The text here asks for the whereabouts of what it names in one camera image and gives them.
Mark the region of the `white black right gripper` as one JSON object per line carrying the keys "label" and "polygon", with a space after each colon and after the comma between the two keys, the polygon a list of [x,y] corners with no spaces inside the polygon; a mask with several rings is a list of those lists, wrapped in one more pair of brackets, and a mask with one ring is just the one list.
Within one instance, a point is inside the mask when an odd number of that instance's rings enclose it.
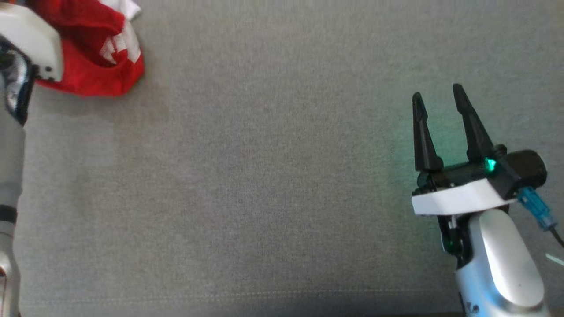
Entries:
{"label": "white black right gripper", "polygon": [[471,163],[445,168],[430,136],[422,96],[419,92],[412,96],[415,170],[420,172],[411,198],[416,215],[469,214],[516,201],[503,199],[489,182],[491,167],[481,161],[491,155],[492,140],[463,86],[453,84],[453,94],[457,111],[463,117],[467,158]]}

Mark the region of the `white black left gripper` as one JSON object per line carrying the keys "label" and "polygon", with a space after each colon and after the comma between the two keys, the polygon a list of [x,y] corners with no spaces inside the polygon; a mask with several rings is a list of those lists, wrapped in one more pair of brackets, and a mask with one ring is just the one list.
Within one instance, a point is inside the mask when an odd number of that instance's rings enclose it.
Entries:
{"label": "white black left gripper", "polygon": [[62,39],[43,18],[19,4],[0,5],[1,38],[39,66],[39,75],[60,82],[63,77]]}

